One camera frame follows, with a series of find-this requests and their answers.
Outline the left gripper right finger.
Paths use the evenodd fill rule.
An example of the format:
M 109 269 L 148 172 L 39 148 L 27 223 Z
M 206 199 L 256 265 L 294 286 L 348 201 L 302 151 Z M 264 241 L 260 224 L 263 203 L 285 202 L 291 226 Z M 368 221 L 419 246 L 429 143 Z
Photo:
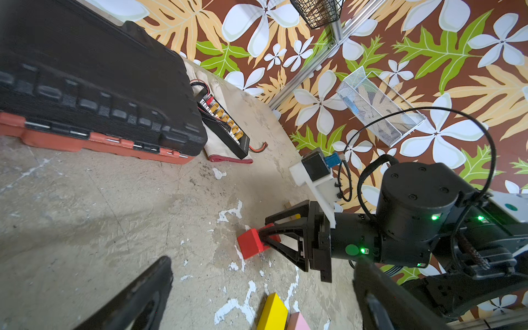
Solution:
M 449 328 L 367 259 L 356 263 L 353 288 L 364 329 Z

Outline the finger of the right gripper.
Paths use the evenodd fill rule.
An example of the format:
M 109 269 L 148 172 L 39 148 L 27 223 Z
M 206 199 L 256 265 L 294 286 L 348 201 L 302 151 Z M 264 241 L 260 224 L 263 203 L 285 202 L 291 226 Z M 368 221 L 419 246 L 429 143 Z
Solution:
M 304 232 L 302 229 L 263 228 L 258 232 L 259 239 L 261 239 L 263 245 L 276 250 L 288 261 L 292 262 L 299 270 L 304 272 L 309 271 L 309 259 L 307 258 L 307 249 L 305 247 Z M 279 235 L 285 235 L 294 239 L 297 242 L 297 250 L 272 239 L 272 237 Z
M 308 229 L 310 201 L 296 205 L 265 218 L 266 231 L 295 231 Z

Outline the red arch block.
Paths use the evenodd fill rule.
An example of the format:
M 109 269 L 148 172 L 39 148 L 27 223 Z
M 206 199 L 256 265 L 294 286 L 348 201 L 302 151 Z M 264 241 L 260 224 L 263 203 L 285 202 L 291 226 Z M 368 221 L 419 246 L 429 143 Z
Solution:
M 238 236 L 237 243 L 239 244 L 243 260 L 248 260 L 249 258 L 271 248 L 271 246 L 262 242 L 259 238 L 259 231 L 254 228 L 251 228 Z

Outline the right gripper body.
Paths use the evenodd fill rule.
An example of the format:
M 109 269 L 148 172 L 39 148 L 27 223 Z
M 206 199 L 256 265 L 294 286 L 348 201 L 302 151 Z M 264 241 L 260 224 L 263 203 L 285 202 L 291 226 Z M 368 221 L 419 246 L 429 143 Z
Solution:
M 307 239 L 309 267 L 320 272 L 320 280 L 332 282 L 332 259 L 357 261 L 364 257 L 379 262 L 382 235 L 379 226 L 364 214 L 337 213 L 335 227 L 316 202 L 309 203 Z

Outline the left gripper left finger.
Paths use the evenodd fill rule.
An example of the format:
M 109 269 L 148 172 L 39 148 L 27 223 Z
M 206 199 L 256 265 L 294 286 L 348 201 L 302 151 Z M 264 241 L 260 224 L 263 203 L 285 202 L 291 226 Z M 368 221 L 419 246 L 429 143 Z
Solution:
M 160 257 L 77 329 L 159 329 L 173 284 L 171 259 Z

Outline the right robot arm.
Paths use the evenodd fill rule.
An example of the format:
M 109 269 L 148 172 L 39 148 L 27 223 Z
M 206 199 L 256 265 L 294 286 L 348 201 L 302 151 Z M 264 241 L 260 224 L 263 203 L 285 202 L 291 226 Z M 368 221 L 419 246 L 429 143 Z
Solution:
M 527 224 L 444 164 L 398 163 L 382 179 L 374 214 L 340 213 L 330 221 L 306 201 L 269 216 L 258 236 L 303 271 L 331 282 L 333 259 L 427 268 L 439 275 L 404 288 L 446 320 L 527 288 Z

